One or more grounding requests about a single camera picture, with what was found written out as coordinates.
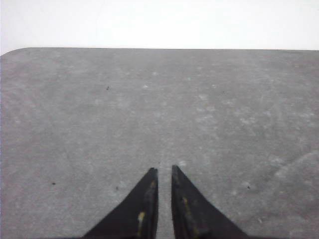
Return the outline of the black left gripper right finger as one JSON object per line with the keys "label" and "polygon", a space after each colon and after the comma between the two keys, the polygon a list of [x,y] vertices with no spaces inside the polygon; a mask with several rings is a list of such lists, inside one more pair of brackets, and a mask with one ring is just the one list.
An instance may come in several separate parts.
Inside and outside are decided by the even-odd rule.
{"label": "black left gripper right finger", "polygon": [[176,165],[172,166],[171,211],[176,239],[247,239],[249,237],[206,200]]}

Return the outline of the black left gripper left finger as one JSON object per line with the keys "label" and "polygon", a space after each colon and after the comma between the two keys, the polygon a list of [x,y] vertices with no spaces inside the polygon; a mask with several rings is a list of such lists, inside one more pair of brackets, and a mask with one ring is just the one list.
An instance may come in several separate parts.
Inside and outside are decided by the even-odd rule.
{"label": "black left gripper left finger", "polygon": [[127,197],[85,239],[154,239],[159,214],[158,170],[150,168]]}

